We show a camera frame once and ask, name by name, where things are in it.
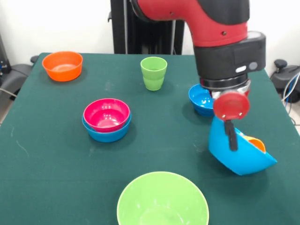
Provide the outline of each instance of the light green bowl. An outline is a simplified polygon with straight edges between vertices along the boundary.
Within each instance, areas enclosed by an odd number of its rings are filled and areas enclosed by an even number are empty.
[[[151,172],[123,190],[117,218],[119,225],[207,225],[209,210],[190,180],[171,172]]]

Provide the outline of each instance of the green tablecloth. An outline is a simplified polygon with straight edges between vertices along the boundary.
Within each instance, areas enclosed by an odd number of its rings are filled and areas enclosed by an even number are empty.
[[[278,164],[240,177],[208,151],[211,119],[188,99],[198,82],[193,56],[164,56],[160,91],[145,89],[143,55],[83,54],[82,75],[50,80],[42,54],[0,127],[0,222],[3,225],[116,225],[123,188],[152,171],[193,181],[205,195],[210,225],[300,224],[300,138],[265,72],[250,74],[249,115],[235,122],[262,139]],[[129,133],[92,140],[81,123],[99,98],[129,104]]]

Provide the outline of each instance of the pink bowl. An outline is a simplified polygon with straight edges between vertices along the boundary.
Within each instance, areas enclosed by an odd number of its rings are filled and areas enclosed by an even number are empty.
[[[128,105],[118,99],[103,98],[89,104],[83,117],[98,132],[107,133],[121,129],[130,115]]]

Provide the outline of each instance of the bowl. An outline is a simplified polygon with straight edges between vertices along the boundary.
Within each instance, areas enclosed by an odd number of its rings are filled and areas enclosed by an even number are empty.
[[[130,115],[128,105],[118,99],[103,98],[89,104],[83,117],[97,132],[107,133],[121,129]]]
[[[109,133],[100,133],[100,132],[96,132],[93,128],[91,128],[84,120],[84,117],[82,117],[82,123],[84,127],[87,129],[91,138],[93,138],[95,141],[104,142],[104,143],[115,142],[121,139],[122,137],[124,137],[128,132],[130,121],[131,121],[131,114],[128,120],[126,121],[125,125],[120,130],[109,132]]]
[[[207,225],[209,209],[199,188],[171,172],[144,174],[123,190],[119,225]]]
[[[55,52],[47,55],[42,65],[51,79],[66,82],[80,75],[83,57],[76,52]]]
[[[213,103],[214,100],[210,96],[207,89],[197,84],[188,92],[188,97],[191,100],[196,112],[202,116],[214,116]]]
[[[238,175],[247,175],[277,163],[277,160],[266,151],[264,144],[258,142],[259,139],[253,141],[252,137],[245,136],[238,129],[235,129],[235,133],[238,150],[232,151],[229,148],[228,136],[225,134],[224,122],[214,117],[210,129],[209,150],[228,169]]]

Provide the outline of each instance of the small orange object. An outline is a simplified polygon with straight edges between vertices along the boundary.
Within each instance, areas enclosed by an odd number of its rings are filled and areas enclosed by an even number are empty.
[[[65,82],[79,77],[83,57],[76,52],[55,52],[47,55],[42,65],[51,79]]]
[[[244,136],[244,135],[242,137],[245,138],[247,141],[249,141],[251,144],[253,144],[255,147],[257,147],[260,151],[266,153],[266,147],[264,146],[264,143],[261,140],[255,137]]]

